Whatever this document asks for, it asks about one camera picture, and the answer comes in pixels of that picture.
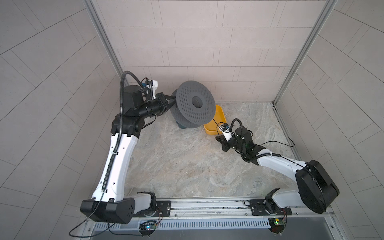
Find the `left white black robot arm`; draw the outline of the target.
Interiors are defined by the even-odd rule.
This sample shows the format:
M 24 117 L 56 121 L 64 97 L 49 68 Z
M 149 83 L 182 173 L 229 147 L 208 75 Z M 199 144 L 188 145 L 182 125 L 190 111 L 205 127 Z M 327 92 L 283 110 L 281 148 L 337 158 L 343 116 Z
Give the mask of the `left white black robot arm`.
M 94 222 L 127 224 L 137 213 L 158 212 L 155 193 L 139 192 L 126 198 L 124 184 L 141 130 L 148 126 L 145 118 L 163 115 L 176 104 L 176 98 L 156 94 L 154 81 L 139 81 L 130 71 L 122 73 L 119 95 L 120 110 L 112 123 L 111 148 L 100 183 L 80 207 Z

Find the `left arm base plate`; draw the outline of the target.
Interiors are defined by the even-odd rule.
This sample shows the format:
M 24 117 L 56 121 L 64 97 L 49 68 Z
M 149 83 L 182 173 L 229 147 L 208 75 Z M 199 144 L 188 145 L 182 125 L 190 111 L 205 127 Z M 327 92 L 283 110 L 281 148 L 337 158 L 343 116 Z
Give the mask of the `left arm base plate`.
M 169 217 L 171 211 L 171 201 L 156 201 L 156 204 L 151 206 L 148 210 L 142 210 L 133 215 L 134 218 L 155 218 Z

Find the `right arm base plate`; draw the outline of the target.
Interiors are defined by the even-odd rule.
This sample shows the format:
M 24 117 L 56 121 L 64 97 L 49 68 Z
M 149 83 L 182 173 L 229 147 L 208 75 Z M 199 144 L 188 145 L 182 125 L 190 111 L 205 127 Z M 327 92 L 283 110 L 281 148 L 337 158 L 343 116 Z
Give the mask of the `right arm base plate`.
M 267 200 L 249 200 L 244 205 L 251 209 L 253 216 L 290 216 L 290 208 L 280 208 L 273 201 Z

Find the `dark grey cable spool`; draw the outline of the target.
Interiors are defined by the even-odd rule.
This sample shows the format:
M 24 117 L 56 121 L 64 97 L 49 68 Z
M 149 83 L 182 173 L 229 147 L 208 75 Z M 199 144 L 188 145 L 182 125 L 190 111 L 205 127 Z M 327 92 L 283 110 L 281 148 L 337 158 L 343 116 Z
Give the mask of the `dark grey cable spool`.
M 176 122 L 198 128 L 208 124 L 215 116 L 216 103 L 210 90 L 196 81 L 182 83 L 173 93 L 176 104 L 171 108 Z

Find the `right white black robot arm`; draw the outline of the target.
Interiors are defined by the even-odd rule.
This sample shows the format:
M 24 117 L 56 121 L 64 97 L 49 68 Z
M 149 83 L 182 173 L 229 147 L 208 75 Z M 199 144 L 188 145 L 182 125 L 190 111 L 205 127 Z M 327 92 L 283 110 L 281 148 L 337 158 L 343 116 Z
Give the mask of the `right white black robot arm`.
M 245 128 L 239 119 L 234 119 L 230 125 L 217 123 L 216 128 L 219 133 L 216 140 L 224 152 L 233 149 L 246 163 L 272 169 L 297 184 L 296 190 L 275 188 L 270 191 L 262 203 L 267 214 L 286 215 L 290 207 L 307 207 L 314 213 L 323 214 L 339 196 L 339 188 L 318 161 L 290 159 L 255 144 L 253 132 Z

